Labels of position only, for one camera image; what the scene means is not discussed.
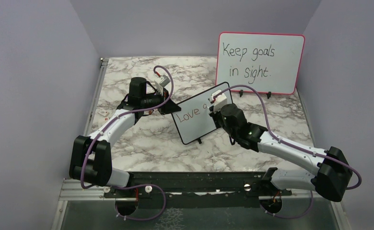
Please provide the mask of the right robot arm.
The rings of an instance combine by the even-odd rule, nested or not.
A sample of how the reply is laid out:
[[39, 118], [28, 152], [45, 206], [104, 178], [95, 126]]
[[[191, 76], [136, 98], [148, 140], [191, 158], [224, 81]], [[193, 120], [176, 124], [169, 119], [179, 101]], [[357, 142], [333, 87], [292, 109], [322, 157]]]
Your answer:
[[317, 192], [323, 198], [339, 202], [347, 190], [352, 170], [342, 150], [308, 147], [276, 136], [266, 127], [247, 121], [236, 104], [224, 105], [219, 110], [210, 107], [210, 117], [217, 128], [222, 128], [244, 149], [271, 154], [301, 167], [301, 170], [274, 170], [260, 182], [261, 191], [272, 195], [276, 191], [295, 188]]

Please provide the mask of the aluminium rail left table edge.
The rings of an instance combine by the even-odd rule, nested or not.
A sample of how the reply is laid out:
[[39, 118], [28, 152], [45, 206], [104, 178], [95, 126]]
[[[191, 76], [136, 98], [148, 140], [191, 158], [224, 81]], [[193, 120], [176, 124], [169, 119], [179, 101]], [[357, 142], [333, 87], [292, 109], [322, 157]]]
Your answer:
[[102, 83], [104, 81], [104, 76], [105, 76], [105, 73], [106, 73], [108, 62], [109, 62], [108, 57], [100, 58], [100, 69], [99, 69], [99, 72], [98, 72], [98, 75], [97, 75], [97, 80], [95, 82], [93, 96], [90, 100], [90, 107], [89, 107], [88, 114], [87, 114], [87, 117], [86, 117], [85, 127], [84, 127], [84, 130], [83, 130], [83, 133], [81, 135], [78, 135], [77, 137], [86, 136], [92, 128], [93, 119], [94, 119], [94, 116], [95, 116], [95, 110], [96, 110], [96, 107], [97, 107], [97, 104], [98, 104], [99, 95], [100, 95], [100, 91], [101, 91], [101, 88], [102, 88]]

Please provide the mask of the small white red card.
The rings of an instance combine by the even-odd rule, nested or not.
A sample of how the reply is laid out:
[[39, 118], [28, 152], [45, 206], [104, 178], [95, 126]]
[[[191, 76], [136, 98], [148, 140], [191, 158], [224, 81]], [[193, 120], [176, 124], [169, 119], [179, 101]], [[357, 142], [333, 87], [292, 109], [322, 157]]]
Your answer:
[[96, 113], [103, 116], [103, 117], [107, 117], [109, 116], [109, 111], [103, 109], [103, 108], [97, 108], [96, 109]]

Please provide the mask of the small black-framed whiteboard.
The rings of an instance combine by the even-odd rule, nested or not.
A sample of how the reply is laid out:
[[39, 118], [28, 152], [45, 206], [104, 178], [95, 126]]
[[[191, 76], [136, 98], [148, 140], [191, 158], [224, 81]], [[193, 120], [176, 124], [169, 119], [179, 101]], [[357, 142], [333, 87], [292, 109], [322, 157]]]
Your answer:
[[209, 98], [213, 93], [229, 87], [229, 83], [222, 82], [177, 103], [181, 110], [172, 113], [172, 118], [183, 144], [194, 142], [217, 129], [209, 115], [212, 106]]

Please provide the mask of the large pink-framed whiteboard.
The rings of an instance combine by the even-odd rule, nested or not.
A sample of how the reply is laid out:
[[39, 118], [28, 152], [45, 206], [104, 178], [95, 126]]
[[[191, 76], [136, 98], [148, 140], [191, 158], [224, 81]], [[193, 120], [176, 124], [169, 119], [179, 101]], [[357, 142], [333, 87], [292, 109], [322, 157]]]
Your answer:
[[218, 38], [216, 84], [234, 91], [290, 95], [296, 90], [305, 36], [222, 32]]

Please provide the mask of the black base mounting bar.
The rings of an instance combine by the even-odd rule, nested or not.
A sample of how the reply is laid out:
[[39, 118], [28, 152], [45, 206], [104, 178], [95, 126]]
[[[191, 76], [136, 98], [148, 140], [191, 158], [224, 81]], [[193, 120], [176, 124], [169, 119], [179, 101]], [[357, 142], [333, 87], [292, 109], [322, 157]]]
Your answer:
[[250, 207], [281, 208], [288, 190], [278, 190], [267, 172], [131, 172], [126, 190], [96, 185], [100, 198], [140, 209]]

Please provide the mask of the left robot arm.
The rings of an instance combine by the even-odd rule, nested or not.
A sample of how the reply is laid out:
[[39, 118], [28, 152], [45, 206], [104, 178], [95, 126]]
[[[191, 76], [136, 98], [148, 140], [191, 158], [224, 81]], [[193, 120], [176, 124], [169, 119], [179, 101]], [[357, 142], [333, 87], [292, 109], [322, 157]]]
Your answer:
[[134, 192], [130, 173], [113, 167], [111, 149], [121, 136], [133, 127], [145, 112], [158, 110], [166, 115], [179, 112], [181, 108], [171, 100], [173, 85], [171, 77], [160, 76], [151, 84], [143, 77], [134, 77], [129, 92], [121, 101], [112, 117], [98, 130], [88, 136], [77, 136], [73, 143], [69, 176], [87, 183], [87, 188], [114, 186], [120, 195], [127, 197]]

